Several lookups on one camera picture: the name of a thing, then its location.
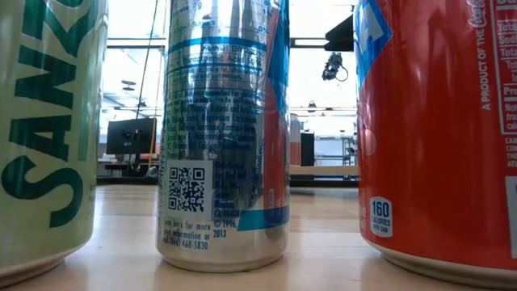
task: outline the soda can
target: soda can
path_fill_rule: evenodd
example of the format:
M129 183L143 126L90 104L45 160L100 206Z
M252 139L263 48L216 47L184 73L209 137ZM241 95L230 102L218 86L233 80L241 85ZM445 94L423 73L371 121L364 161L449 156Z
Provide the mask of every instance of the soda can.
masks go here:
M105 0L0 2L0 287L91 236Z
M157 248L236 272L288 241L288 1L172 1Z
M515 4L355 9L360 228L403 268L517 289Z

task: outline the red can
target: red can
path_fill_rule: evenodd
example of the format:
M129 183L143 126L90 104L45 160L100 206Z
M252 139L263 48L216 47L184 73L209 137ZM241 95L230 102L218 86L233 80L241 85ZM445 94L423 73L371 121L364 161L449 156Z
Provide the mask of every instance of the red can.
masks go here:
M428 276L517 288L517 1L355 10L364 238Z

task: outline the table surface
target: table surface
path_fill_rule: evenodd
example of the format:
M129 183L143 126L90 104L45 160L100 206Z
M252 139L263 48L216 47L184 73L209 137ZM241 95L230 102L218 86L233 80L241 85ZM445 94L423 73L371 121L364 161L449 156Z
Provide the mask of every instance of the table surface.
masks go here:
M356 192L345 189L292 190L289 247L275 264L234 274L179 270L154 247L156 197L154 186L98 187L91 240L51 272L5 290L477 290L382 259L361 238Z

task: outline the monitor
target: monitor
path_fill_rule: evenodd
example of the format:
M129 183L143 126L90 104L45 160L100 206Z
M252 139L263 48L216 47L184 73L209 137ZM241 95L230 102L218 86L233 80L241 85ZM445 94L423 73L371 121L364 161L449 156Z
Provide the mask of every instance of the monitor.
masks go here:
M156 139L155 121L156 118L110 121L106 154L148 154L153 146L153 129Z

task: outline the silver can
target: silver can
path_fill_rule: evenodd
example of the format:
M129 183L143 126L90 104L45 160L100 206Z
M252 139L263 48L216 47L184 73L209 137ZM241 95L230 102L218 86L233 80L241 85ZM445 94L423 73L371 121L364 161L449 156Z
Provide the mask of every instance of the silver can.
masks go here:
M288 242L288 0L173 0L157 248L237 272Z
M106 0L0 2L0 288L93 230Z

